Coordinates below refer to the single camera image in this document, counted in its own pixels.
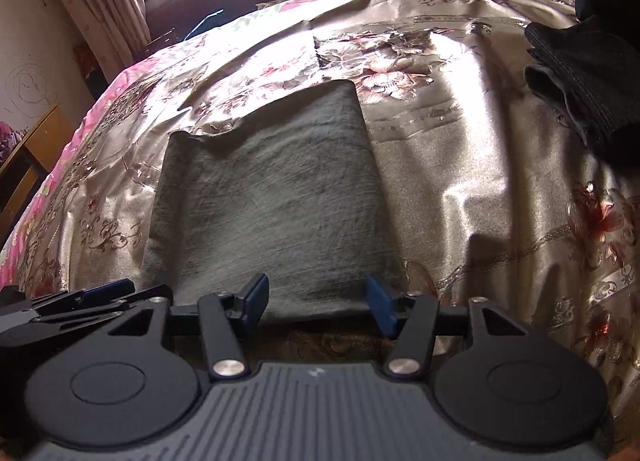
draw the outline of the gray ribbed panel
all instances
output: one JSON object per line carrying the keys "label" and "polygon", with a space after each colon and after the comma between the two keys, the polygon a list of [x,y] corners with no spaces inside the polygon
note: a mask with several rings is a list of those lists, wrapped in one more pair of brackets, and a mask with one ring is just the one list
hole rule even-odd
{"label": "gray ribbed panel", "polygon": [[180,430],[145,447],[81,453],[47,443],[30,461],[598,461],[588,445],[515,454],[469,441],[416,385],[370,364],[265,364],[219,383]]}

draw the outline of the satin bedspread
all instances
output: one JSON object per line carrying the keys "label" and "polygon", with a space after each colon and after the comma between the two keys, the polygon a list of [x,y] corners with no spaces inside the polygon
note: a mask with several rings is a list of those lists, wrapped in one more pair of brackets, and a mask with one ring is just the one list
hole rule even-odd
{"label": "satin bedspread", "polygon": [[[574,0],[291,0],[161,51],[89,112],[2,250],[0,284],[36,296],[135,281],[171,132],[228,130],[348,78],[411,289],[489,297],[587,358],[620,447],[640,425],[640,175],[596,160],[527,89],[532,21],[568,27]],[[380,359],[388,344],[354,320],[274,328],[248,348],[318,361]]]}

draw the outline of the scribble on wall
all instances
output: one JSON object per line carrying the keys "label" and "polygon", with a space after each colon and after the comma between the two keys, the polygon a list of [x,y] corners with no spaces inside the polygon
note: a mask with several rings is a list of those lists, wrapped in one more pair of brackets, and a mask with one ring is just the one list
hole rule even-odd
{"label": "scribble on wall", "polygon": [[42,110],[34,106],[50,105],[58,99],[58,93],[47,79],[43,67],[37,64],[15,67],[9,73],[4,89],[12,103],[5,109],[32,120],[42,115]]}

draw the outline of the metal screw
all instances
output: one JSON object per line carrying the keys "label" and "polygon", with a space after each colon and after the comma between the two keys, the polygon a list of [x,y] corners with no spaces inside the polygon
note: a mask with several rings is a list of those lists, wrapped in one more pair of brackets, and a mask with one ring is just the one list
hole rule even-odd
{"label": "metal screw", "polygon": [[420,364],[412,358],[396,358],[387,367],[395,375],[412,375],[420,370]]}
{"label": "metal screw", "polygon": [[241,375],[244,369],[244,364],[238,360],[220,360],[213,364],[213,372],[224,377]]}

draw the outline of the gray-green fabric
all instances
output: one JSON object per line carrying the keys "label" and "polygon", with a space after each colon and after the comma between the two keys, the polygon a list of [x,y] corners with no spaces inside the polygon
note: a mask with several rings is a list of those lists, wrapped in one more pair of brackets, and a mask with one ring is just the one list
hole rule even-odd
{"label": "gray-green fabric", "polygon": [[142,267],[178,304],[270,278],[268,321],[366,311],[365,281],[403,287],[353,83],[286,96],[215,136],[170,136]]}

